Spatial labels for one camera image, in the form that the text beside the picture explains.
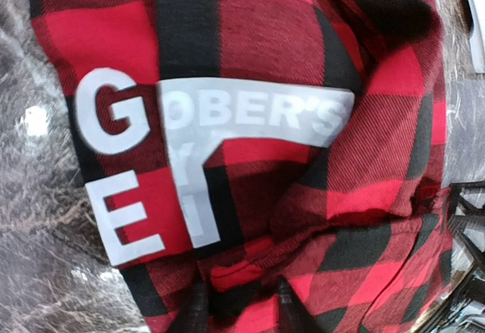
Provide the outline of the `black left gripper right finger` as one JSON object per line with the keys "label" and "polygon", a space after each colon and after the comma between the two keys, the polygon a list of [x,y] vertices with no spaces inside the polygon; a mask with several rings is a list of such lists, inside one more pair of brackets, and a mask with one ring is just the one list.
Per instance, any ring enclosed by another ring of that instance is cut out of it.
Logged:
{"label": "black left gripper right finger", "polygon": [[278,293],[278,331],[280,333],[321,333],[322,330],[307,311],[290,283],[280,277]]}

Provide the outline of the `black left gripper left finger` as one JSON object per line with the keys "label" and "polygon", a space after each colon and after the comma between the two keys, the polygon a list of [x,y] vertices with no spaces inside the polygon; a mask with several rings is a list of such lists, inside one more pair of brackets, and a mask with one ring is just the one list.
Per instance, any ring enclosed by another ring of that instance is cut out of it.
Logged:
{"label": "black left gripper left finger", "polygon": [[167,333],[206,333],[208,293],[203,281],[194,284],[188,303],[179,311]]}

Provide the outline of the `red black plaid shirt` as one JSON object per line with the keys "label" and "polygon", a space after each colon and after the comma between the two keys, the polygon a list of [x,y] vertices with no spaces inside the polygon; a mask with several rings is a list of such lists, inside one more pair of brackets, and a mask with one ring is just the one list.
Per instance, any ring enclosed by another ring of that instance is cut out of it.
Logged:
{"label": "red black plaid shirt", "polygon": [[407,332],[450,279],[435,0],[30,0],[110,263],[149,329]]}

